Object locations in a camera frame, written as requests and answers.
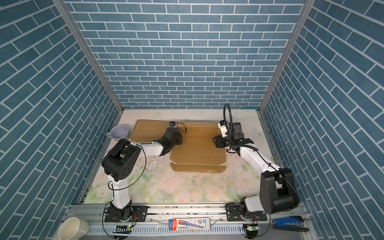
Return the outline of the brown cardboard box stack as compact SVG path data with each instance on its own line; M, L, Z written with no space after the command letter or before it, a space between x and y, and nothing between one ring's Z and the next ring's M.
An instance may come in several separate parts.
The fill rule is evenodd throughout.
M213 138L219 135L217 123L186 122L187 133L183 143L171 150L171 168L175 172L223 173L227 156L225 149L215 146Z

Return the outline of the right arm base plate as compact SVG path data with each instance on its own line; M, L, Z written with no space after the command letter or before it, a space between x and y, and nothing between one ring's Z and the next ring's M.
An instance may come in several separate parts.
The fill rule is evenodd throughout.
M228 222L236 221L266 221L267 215L264 211L250 212L244 203L225 204L226 216Z

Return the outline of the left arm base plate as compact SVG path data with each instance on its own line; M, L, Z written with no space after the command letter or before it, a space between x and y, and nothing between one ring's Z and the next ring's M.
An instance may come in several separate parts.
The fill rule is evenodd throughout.
M147 206L128 206L120 210L111 205L104 211L104 221L107 223L144 222L147 217L147 212Z

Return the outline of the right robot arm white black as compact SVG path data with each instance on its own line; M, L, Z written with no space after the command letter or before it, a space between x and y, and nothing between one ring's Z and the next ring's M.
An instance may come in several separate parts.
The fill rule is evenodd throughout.
M242 218L249 221L255 219L259 212L271 215L298 207L300 200L293 172L268 160L251 139L245 138L240 123L222 120L218 127L219 135L213 138L215 146L228 148L260 174L259 193L242 198L239 203Z

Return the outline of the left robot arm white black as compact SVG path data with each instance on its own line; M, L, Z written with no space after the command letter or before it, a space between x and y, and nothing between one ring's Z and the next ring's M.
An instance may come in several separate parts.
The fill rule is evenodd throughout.
M128 177L133 171L139 158L164 156L175 146L181 145L182 131L177 127L168 127L164 135L151 143L133 143L121 139L102 160L102 167L113 192L113 200L106 207L105 222L144 222L145 216L139 217L132 207L132 199L128 188L135 184L129 183Z

